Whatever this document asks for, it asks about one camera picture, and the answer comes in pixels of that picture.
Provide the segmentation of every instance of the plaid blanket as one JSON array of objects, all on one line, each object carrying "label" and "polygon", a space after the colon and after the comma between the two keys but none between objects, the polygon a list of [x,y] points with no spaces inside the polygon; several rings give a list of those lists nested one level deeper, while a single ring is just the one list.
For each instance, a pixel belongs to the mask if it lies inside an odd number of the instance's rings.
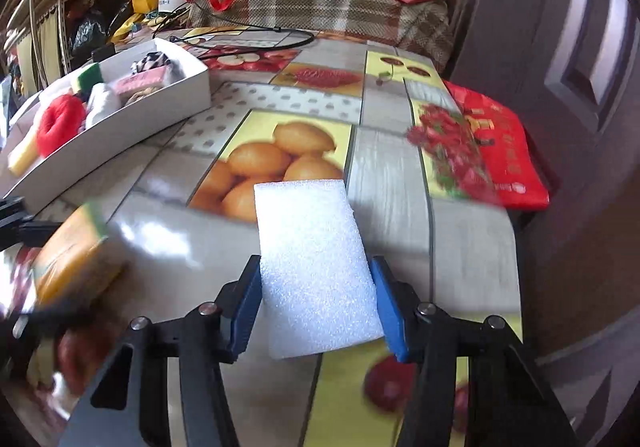
[{"label": "plaid blanket", "polygon": [[[215,14],[209,0],[195,0],[190,24],[228,25]],[[389,44],[430,57],[439,72],[449,60],[453,43],[443,1],[236,0],[220,15],[239,23],[328,30]]]}]

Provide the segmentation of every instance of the white foam block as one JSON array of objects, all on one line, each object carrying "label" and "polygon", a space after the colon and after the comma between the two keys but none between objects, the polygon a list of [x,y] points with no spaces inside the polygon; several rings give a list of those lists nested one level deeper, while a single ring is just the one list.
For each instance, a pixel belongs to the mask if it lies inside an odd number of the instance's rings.
[{"label": "white foam block", "polygon": [[376,290],[340,180],[254,187],[273,358],[382,337]]}]

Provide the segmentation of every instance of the white plastic container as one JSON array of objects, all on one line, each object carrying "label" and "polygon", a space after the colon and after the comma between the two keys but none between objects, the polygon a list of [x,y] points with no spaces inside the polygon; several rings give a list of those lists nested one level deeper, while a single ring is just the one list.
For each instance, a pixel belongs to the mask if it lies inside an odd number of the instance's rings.
[{"label": "white plastic container", "polygon": [[[0,152],[0,194],[24,196],[27,209],[36,214],[59,194],[116,154],[165,127],[208,109],[211,106],[211,93],[206,65],[180,46],[159,38],[141,43],[101,62],[102,78],[105,82],[113,82],[125,77],[130,74],[133,62],[156,51],[169,57],[177,73],[183,78],[119,109],[65,143],[46,159],[39,159],[22,178],[15,178],[7,169],[7,157],[31,126],[38,107],[28,110],[24,119],[12,129],[7,145]],[[70,87],[70,84],[70,75],[60,78],[40,93],[40,101],[48,104],[58,96],[52,94],[52,91],[60,92]]]}]

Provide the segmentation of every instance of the red donut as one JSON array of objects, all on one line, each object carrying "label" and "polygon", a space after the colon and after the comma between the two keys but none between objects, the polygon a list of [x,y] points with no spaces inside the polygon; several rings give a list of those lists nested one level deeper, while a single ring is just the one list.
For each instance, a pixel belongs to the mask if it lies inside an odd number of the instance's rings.
[{"label": "red donut", "polygon": [[40,155],[46,158],[75,137],[84,117],[86,111],[82,100],[74,94],[63,94],[54,99],[44,110],[36,134]]}]

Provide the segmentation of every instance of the green sponge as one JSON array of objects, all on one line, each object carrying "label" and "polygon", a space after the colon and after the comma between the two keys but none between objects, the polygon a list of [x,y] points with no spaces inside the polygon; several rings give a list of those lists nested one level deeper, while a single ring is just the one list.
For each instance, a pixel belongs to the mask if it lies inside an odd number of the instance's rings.
[{"label": "green sponge", "polygon": [[91,89],[100,82],[103,82],[102,74],[100,73],[100,64],[93,62],[71,81],[71,89],[74,93],[84,91],[89,94],[91,93]]}]

